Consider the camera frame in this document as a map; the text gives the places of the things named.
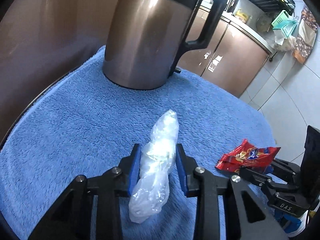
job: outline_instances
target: snack package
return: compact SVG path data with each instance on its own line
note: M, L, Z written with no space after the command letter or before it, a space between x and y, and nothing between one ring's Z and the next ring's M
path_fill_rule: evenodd
M270 164L279 152L280 147L258 149L244 139L242 144L233 151L224 154L216 164L223 171L238 172L240 167L252 167L261 173L270 171Z

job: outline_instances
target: sticker on cabinet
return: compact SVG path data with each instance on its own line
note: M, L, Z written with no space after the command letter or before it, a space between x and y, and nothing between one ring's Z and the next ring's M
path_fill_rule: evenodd
M208 70L210 70L211 72L213 72L216 69L216 66L218 65L218 63L222 60L223 56L217 56L209 65Z
M207 52L207 53L204 55L204 59L207 59L210 54L211 54L211 50L209 50L209 52Z

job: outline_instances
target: black kettle handle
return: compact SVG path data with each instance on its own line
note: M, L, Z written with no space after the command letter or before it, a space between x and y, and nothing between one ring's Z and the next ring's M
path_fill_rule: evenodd
M202 31L195 41L186 41L187 36L189 34L189 31L191 29L191 26L193 24L193 21L196 18L196 13L201 5L202 0L198 1L198 4L195 8L195 11L193 13L193 16L189 22L189 25L186 29L184 38L182 39L182 43L180 44L180 47L178 49L177 55L175 57L175 60L171 66L169 76L173 74L175 71L175 68L177 66L177 63L181 56L186 53L187 51L193 50L193 49L205 49L208 47L211 38L213 36L213 33L218 25L218 22L220 20L220 17L222 15L223 10L227 6L228 0L213 0L213 5L211 7L211 10L209 12L209 15L207 17L207 20L204 23L204 26L202 28Z

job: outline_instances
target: kitchen cabinet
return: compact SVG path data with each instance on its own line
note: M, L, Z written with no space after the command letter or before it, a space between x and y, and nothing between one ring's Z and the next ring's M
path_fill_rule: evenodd
M199 37L207 15L198 11L187 41ZM178 66L239 97L273 53L254 30L223 12L207 49L186 52Z
M239 97L267 58L252 39L229 25L201 77Z
M194 41L199 37L204 22L207 19L207 15L208 13L206 12L203 12L201 10L198 11L194 23L188 34L187 41ZM219 44L219 41L223 36L223 33L225 32L227 26L227 22L225 22L224 20L220 20L208 47L206 49L192 50L185 53L180 58L178 66L201 76L217 45Z

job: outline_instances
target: metal screw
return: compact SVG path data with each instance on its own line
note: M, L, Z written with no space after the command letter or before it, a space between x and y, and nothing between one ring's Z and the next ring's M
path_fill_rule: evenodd
M233 181L233 182L239 182L240 180L241 180L241 178L238 176L238 175L233 175L232 177L231 177L231 180Z
M203 168L203 167L196 167L196 172L198 172L198 173L204 173L204 171L205 171L205 168Z
M85 180L85 176L84 175L78 175L76 176L76 182L82 182Z
M121 172L121 169L119 168L119 167L114 167L114 168L112 168L112 173L114 173L114 174L119 174L120 172Z

